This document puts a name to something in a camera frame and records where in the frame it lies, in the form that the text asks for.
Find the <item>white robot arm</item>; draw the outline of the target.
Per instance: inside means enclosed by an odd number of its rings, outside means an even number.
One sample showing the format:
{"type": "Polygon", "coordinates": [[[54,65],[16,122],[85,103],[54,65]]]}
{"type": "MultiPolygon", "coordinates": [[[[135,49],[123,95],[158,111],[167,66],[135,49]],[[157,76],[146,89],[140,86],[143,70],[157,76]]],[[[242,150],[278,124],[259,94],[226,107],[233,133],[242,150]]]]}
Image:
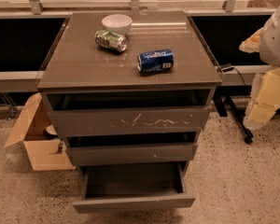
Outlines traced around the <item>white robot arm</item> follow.
{"type": "Polygon", "coordinates": [[[254,131],[265,126],[280,108],[280,6],[262,28],[241,43],[239,50],[258,52],[260,59],[273,67],[255,74],[252,82],[244,126],[254,131]]]}

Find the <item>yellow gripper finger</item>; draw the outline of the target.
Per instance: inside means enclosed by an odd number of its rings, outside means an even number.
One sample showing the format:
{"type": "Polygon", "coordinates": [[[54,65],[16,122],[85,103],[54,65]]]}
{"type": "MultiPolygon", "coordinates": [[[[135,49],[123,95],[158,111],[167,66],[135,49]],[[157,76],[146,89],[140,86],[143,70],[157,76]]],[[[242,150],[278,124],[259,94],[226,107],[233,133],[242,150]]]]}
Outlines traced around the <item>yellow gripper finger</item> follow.
{"type": "Polygon", "coordinates": [[[265,126],[280,108],[280,68],[256,74],[245,110],[244,126],[255,131],[265,126]]]}
{"type": "Polygon", "coordinates": [[[239,50],[246,53],[259,52],[260,36],[263,28],[259,28],[254,34],[241,43],[239,50]]]}

